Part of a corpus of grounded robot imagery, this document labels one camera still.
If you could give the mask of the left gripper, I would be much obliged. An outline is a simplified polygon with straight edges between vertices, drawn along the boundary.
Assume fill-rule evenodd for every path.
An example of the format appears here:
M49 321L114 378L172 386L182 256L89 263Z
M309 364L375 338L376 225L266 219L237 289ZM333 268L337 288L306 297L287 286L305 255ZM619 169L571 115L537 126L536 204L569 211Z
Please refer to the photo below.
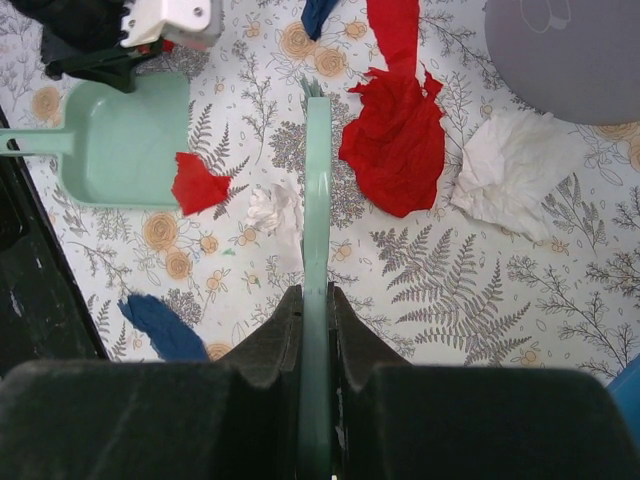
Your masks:
M11 5L43 27L40 53L47 77L97 82L128 94L135 90L136 68L159 56L164 45L120 45L125 3L43 0L13 1Z

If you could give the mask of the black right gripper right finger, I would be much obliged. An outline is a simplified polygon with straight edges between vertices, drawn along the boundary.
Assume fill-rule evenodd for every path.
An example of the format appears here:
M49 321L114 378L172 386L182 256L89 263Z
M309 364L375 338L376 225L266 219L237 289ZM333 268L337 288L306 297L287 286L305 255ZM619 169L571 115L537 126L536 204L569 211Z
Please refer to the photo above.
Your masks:
M328 298L341 479L635 479L613 398L576 370L414 365Z

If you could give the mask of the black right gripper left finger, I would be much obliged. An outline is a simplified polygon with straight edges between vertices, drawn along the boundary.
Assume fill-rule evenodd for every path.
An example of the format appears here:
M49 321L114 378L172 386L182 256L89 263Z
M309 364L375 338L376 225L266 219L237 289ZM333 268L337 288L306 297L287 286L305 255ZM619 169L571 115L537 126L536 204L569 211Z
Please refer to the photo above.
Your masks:
M214 362L39 360L1 383L5 479L291 479L302 291Z

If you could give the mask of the green plastic dustpan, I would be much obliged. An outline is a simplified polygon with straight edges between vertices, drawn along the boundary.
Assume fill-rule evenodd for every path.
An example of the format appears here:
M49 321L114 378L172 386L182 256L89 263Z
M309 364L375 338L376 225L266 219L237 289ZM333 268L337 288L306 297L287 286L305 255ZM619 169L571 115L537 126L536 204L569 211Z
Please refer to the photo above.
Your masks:
M67 97L60 127L4 129L1 153L56 156L62 188L81 205L171 209L175 156L187 149L189 93L178 73L140 76L131 93L82 81Z

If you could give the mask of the green hand brush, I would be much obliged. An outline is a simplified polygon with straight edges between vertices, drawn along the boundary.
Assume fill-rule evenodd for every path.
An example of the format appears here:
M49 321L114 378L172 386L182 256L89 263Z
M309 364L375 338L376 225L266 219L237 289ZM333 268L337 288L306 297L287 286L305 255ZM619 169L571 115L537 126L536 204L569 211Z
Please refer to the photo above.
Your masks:
M316 79L300 80L306 104L302 257L302 350L297 434L298 479L330 479L331 379L327 317L332 115Z

